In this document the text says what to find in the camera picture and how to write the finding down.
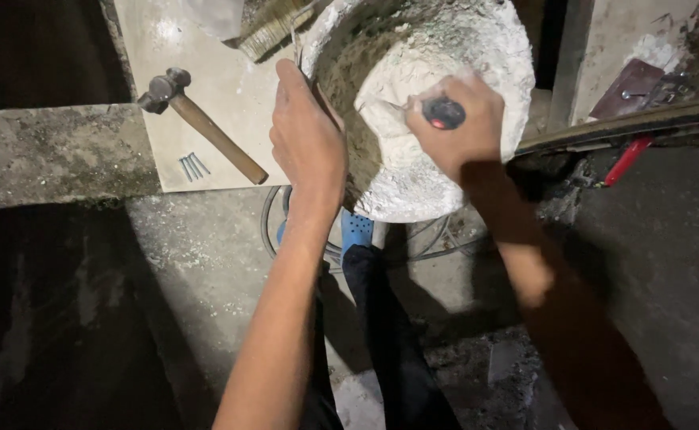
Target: wooden hammer handle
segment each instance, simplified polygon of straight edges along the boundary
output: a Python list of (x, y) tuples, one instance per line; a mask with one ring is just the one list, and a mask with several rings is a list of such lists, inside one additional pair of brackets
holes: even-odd
[(240, 149), (196, 103), (183, 93), (179, 93), (169, 100), (169, 105), (180, 114), (182, 119), (220, 150), (252, 184), (259, 185), (265, 182), (268, 177), (267, 172)]

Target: black tool handle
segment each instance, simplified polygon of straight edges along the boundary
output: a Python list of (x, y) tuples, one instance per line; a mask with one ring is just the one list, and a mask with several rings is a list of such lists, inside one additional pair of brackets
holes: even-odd
[(421, 105), (424, 118), (435, 129), (455, 130), (467, 120), (463, 106), (446, 96), (424, 100)]

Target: black cable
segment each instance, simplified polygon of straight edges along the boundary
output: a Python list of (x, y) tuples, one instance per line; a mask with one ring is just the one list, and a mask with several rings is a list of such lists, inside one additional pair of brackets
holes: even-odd
[[(275, 196), (278, 194), (278, 191), (281, 189), (281, 187), (272, 187), (270, 188), (270, 192), (267, 194), (267, 197), (265, 198), (265, 204), (262, 207), (262, 215), (259, 218), (259, 233), (262, 236), (262, 243), (265, 245), (265, 250), (267, 250), (268, 254), (270, 255), (271, 258), (275, 259), (275, 256), (278, 254), (275, 251), (274, 246), (272, 245), (272, 240), (270, 240), (270, 232), (268, 230), (268, 220), (270, 219), (270, 210), (272, 209), (272, 204), (275, 201)], [(283, 192), (283, 213), (288, 217), (288, 200), (289, 197), (291, 196), (291, 186), (286, 186), (286, 189)], [(432, 226), (434, 226), (437, 222), (442, 221), (442, 226), (440, 227), (440, 230), (437, 231), (437, 235), (435, 235), (434, 239), (427, 244), (422, 251), (420, 251), (418, 254), (415, 256), (412, 256), (407, 259), (401, 259), (401, 260), (392, 260), (392, 261), (387, 261), (387, 263), (390, 266), (405, 266), (409, 262), (420, 262), (428, 259), (435, 259), (438, 257), (443, 257), (443, 256), (449, 256), (450, 254), (454, 254), (455, 252), (461, 252), (466, 256), (471, 256), (472, 253), (468, 251), (469, 248), (473, 247), (475, 244), (477, 244), (477, 240), (472, 240), (471, 242), (464, 243), (463, 245), (459, 245), (458, 241), (456, 240), (455, 236), (450, 232), (450, 229), (448, 228), (448, 224), (450, 221), (450, 215), (446, 215), (445, 217), (438, 218), (437, 220), (432, 220), (431, 222), (427, 223), (427, 225), (424, 226), (421, 230), (418, 232), (414, 233), (408, 238), (408, 241), (411, 239), (417, 237), (421, 233), (429, 230)], [(434, 247), (437, 242), (440, 241), (440, 239), (443, 238), (443, 236), (448, 235), (448, 238), (453, 242), (453, 245), (456, 245), (453, 248), (450, 249), (444, 249), (442, 251), (437, 251), (437, 252), (429, 252), (427, 253), (430, 249)], [(326, 244), (326, 251), (325, 255), (330, 257), (334, 262), (338, 262), (338, 259), (341, 256), (341, 248), (331, 242), (328, 242)], [(342, 269), (340, 267), (336, 267), (333, 269), (329, 270), (329, 273), (341, 273)]]

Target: black pants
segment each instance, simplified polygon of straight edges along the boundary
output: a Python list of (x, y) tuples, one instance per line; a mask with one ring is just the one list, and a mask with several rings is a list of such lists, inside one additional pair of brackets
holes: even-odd
[[(411, 321), (389, 288), (378, 252), (354, 245), (345, 254), (342, 269), (379, 378), (387, 430), (460, 428), (424, 360)], [(315, 315), (313, 369), (300, 428), (340, 430), (343, 426), (331, 392), (319, 300)]]

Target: hammer head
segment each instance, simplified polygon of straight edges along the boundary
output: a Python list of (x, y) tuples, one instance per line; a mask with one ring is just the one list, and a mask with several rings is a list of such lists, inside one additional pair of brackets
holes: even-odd
[(184, 87), (191, 84), (191, 74), (179, 67), (171, 67), (163, 76), (156, 76), (148, 84), (148, 91), (137, 100), (146, 112), (163, 113), (169, 106), (169, 100), (179, 93)]

